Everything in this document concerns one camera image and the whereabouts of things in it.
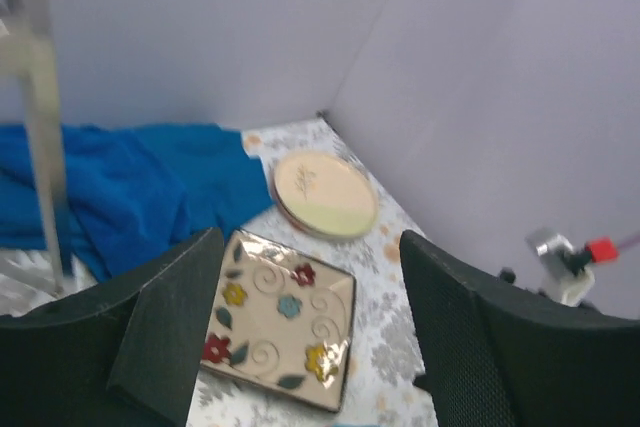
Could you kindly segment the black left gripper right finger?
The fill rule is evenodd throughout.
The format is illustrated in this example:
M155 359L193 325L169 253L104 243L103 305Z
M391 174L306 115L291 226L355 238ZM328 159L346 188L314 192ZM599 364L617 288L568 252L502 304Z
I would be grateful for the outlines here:
M472 267L413 231L401 267L442 426L635 426L639 324L568 307Z

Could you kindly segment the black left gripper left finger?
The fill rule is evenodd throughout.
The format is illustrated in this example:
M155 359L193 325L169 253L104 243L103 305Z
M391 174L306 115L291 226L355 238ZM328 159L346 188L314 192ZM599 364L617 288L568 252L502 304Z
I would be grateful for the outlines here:
M224 237L202 230L105 283L1 318L4 426L183 426Z

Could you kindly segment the square floral plate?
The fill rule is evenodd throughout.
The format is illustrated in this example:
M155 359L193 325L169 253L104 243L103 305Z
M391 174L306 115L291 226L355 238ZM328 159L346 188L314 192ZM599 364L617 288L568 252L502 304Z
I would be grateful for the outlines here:
M351 273L237 230L223 256L201 365L337 413L355 303Z

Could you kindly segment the cream round plate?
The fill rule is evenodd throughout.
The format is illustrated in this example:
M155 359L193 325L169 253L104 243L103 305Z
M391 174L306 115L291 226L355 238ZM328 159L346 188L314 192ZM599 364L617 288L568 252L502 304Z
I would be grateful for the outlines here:
M322 237L359 238L376 222L379 201L372 183L335 155L290 153L275 165L272 183L276 200L290 218Z

